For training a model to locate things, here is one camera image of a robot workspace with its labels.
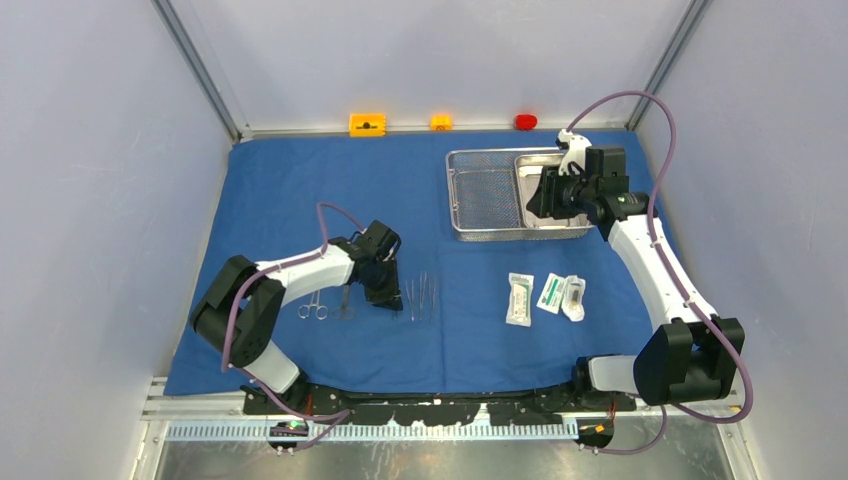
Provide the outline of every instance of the white wall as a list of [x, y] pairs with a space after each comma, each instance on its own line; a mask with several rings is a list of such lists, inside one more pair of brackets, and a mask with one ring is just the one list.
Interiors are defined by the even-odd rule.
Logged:
[[[688, 0], [173, 0], [246, 130], [557, 128], [608, 93], [643, 88]], [[635, 100], [587, 122], [623, 125]]]
[[[660, 96], [679, 150], [665, 205], [687, 267], [746, 329], [767, 478], [848, 467], [848, 3], [716, 1]], [[639, 128], [654, 166], [668, 134]]]
[[115, 480], [229, 142], [150, 2], [43, 3], [0, 15], [0, 465]]

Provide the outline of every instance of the wire mesh basket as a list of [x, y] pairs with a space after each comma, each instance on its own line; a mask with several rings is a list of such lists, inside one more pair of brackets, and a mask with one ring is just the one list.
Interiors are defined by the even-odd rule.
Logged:
[[445, 164], [451, 225], [456, 238], [463, 242], [497, 242], [585, 235], [592, 228], [585, 218], [544, 227], [525, 223], [526, 200], [521, 198], [516, 160], [557, 151], [556, 148], [513, 148], [448, 153]]

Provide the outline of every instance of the forceps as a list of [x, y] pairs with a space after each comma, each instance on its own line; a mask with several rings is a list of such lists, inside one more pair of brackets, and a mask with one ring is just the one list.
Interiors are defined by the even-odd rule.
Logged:
[[352, 320], [353, 316], [356, 314], [356, 310], [353, 307], [348, 306], [348, 300], [350, 299], [350, 285], [344, 286], [343, 297], [342, 305], [333, 309], [333, 318]]
[[321, 305], [321, 290], [312, 292], [312, 298], [309, 299], [309, 303], [305, 303], [298, 307], [297, 316], [300, 318], [307, 318], [312, 313], [313, 308], [315, 308], [315, 318], [318, 320], [324, 320], [327, 318], [327, 307]]

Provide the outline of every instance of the surgical scissors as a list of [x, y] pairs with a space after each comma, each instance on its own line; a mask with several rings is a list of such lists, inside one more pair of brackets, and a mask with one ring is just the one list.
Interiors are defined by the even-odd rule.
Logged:
[[316, 290], [312, 293], [309, 303], [305, 303], [298, 307], [297, 316], [300, 318], [308, 318], [312, 313], [312, 308], [315, 308], [315, 318], [324, 320], [327, 318], [327, 307], [321, 305], [321, 290]]

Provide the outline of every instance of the red object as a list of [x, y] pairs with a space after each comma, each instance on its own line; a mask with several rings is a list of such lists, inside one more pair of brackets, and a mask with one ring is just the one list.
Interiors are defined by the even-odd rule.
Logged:
[[518, 130], [533, 130], [536, 128], [536, 124], [539, 123], [539, 120], [536, 119], [535, 115], [530, 115], [529, 113], [522, 113], [521, 115], [515, 116], [515, 128]]

